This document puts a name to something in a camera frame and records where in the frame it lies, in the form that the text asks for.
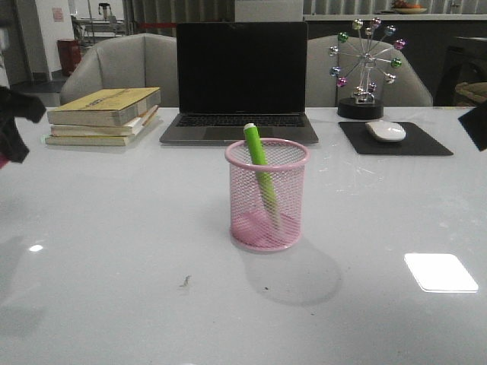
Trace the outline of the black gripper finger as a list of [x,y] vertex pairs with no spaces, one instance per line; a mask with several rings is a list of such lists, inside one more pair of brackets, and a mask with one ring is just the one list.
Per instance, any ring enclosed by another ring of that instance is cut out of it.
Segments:
[[487,148],[486,103],[482,103],[463,114],[458,120],[477,149],[485,151]]
[[46,112],[39,97],[1,86],[1,154],[9,161],[23,163],[30,150],[24,143],[15,118],[38,123]]

